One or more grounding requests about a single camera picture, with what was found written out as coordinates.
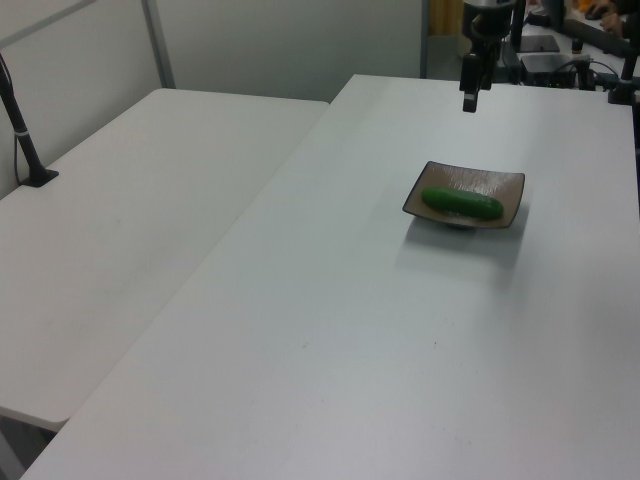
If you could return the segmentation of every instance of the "white tabletop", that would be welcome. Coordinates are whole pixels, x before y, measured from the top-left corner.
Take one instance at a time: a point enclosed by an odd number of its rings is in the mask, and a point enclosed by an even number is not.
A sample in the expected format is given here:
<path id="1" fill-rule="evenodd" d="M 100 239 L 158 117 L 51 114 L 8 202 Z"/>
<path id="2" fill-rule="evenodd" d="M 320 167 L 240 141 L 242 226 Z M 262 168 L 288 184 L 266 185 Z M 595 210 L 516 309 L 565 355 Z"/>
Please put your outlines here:
<path id="1" fill-rule="evenodd" d="M 515 224 L 403 213 L 429 160 Z M 24 478 L 636 478 L 638 223 L 629 108 L 354 77 Z"/>
<path id="2" fill-rule="evenodd" d="M 326 107 L 159 90 L 4 198 L 0 415 L 73 415 Z"/>

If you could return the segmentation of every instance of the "cable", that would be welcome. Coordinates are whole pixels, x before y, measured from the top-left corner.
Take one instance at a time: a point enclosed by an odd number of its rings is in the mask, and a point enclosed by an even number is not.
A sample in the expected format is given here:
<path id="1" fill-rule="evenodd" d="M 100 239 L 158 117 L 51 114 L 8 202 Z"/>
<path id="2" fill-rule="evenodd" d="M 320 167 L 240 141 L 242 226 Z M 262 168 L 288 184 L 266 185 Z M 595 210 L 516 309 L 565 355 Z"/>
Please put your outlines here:
<path id="1" fill-rule="evenodd" d="M 18 175 L 18 136 L 15 133 L 13 134 L 13 173 L 16 176 L 18 186 L 22 185 L 20 176 Z"/>
<path id="2" fill-rule="evenodd" d="M 595 60 L 571 60 L 570 62 L 567 62 L 564 65 L 560 65 L 553 72 L 551 72 L 551 73 L 549 73 L 547 75 L 547 87 L 551 86 L 551 77 L 553 77 L 553 75 L 558 73 L 563 68 L 567 68 L 568 66 L 572 66 L 572 69 L 573 69 L 573 68 L 575 68 L 576 65 L 578 65 L 580 63 L 586 63 L 587 65 L 591 65 L 592 63 L 594 63 L 596 65 L 602 65 L 603 67 L 608 68 L 615 75 L 616 81 L 618 81 L 618 82 L 620 81 L 620 76 L 618 75 L 618 73 L 613 68 L 611 68 L 609 65 L 607 65 L 606 63 L 597 62 Z"/>
<path id="3" fill-rule="evenodd" d="M 4 58 L 2 57 L 1 53 L 0 53 L 0 67 L 2 67 L 2 71 L 5 74 L 7 80 L 9 80 L 9 87 L 11 88 L 11 93 L 13 93 L 13 80 L 11 79 L 9 68 L 7 67 L 7 64 L 4 63 Z"/>
<path id="4" fill-rule="evenodd" d="M 507 40 L 505 38 L 504 40 L 502 40 L 502 44 L 500 45 L 500 60 L 502 60 L 502 65 L 504 65 L 504 68 L 507 70 L 509 81 L 514 85 L 522 85 L 522 82 L 518 79 L 516 75 L 513 74 L 513 72 L 511 71 L 511 68 L 509 68 L 509 66 L 507 65 L 507 62 L 504 61 L 504 51 L 505 51 L 504 47 L 506 44 L 507 44 Z"/>
<path id="5" fill-rule="evenodd" d="M 555 75 L 556 73 L 558 73 L 560 70 L 562 70 L 563 68 L 567 68 L 570 65 L 577 65 L 579 63 L 587 63 L 589 65 L 591 65 L 592 63 L 595 63 L 596 65 L 602 65 L 603 67 L 608 68 L 611 73 L 613 73 L 616 76 L 617 80 L 620 80 L 620 76 L 618 75 L 618 73 L 611 68 L 609 65 L 607 65 L 606 63 L 602 63 L 602 62 L 596 62 L 595 60 L 571 60 L 570 62 L 565 63 L 564 65 L 560 65 L 558 68 L 556 68 L 553 72 L 551 72 L 549 74 L 549 76 Z"/>

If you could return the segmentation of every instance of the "brown ceramic plate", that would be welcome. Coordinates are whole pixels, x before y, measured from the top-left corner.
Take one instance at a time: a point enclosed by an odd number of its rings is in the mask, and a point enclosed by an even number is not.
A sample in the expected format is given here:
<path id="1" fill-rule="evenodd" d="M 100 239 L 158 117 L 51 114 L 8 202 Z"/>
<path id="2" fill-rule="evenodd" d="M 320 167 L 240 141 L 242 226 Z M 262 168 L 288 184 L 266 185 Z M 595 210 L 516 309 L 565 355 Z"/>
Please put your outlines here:
<path id="1" fill-rule="evenodd" d="M 467 190 L 493 197 L 502 202 L 504 214 L 496 220 L 482 220 L 431 208 L 422 201 L 422 190 L 433 187 Z M 429 162 L 418 177 L 402 210 L 416 217 L 454 227 L 507 228 L 518 213 L 523 190 L 524 173 L 489 172 Z"/>

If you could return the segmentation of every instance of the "equipment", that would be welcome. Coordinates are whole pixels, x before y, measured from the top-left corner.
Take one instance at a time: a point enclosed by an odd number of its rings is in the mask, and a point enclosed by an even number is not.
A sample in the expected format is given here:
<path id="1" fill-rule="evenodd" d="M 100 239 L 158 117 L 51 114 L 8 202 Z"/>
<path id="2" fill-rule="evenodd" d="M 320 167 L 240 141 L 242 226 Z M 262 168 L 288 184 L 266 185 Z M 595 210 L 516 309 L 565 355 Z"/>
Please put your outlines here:
<path id="1" fill-rule="evenodd" d="M 462 34 L 471 40 L 471 51 L 462 59 L 460 76 L 465 112 L 475 112 L 478 92 L 491 89 L 500 44 L 511 29 L 515 4 L 516 0 L 464 0 Z"/>
<path id="2" fill-rule="evenodd" d="M 36 152 L 29 130 L 24 124 L 22 113 L 16 102 L 16 98 L 13 94 L 13 83 L 11 81 L 11 75 L 9 75 L 9 69 L 4 63 L 2 55 L 0 55 L 0 96 L 2 102 L 7 109 L 7 114 L 13 125 L 14 135 L 20 142 L 20 147 L 24 152 L 24 156 L 29 164 L 29 178 L 22 182 L 22 185 L 28 185 L 30 187 L 41 187 L 48 183 L 50 180 L 58 176 L 58 172 L 53 170 L 47 170 L 40 163 L 38 153 Z"/>
<path id="3" fill-rule="evenodd" d="M 566 14 L 564 0 L 542 0 L 542 6 L 549 17 L 551 28 L 559 31 Z"/>
<path id="4" fill-rule="evenodd" d="M 527 2 L 518 0 L 513 9 L 513 23 L 509 45 L 515 53 L 559 52 L 560 47 L 553 35 L 522 36 Z"/>
<path id="5" fill-rule="evenodd" d="M 629 42 L 616 37 L 612 33 L 607 33 L 577 20 L 565 20 L 562 25 L 562 33 L 578 38 L 589 45 L 599 48 L 604 53 L 610 53 L 619 58 L 626 58 L 627 55 L 634 53 Z"/>

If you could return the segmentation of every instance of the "cucumber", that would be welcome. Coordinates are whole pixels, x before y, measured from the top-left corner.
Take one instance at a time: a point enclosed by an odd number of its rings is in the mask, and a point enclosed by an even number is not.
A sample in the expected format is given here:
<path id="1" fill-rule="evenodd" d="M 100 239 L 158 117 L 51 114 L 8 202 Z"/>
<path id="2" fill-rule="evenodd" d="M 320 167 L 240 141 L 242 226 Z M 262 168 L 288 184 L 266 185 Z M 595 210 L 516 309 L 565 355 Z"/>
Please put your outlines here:
<path id="1" fill-rule="evenodd" d="M 422 201 L 438 210 L 482 220 L 495 220 L 502 217 L 504 212 L 502 203 L 495 198 L 453 188 L 425 188 L 422 190 Z"/>

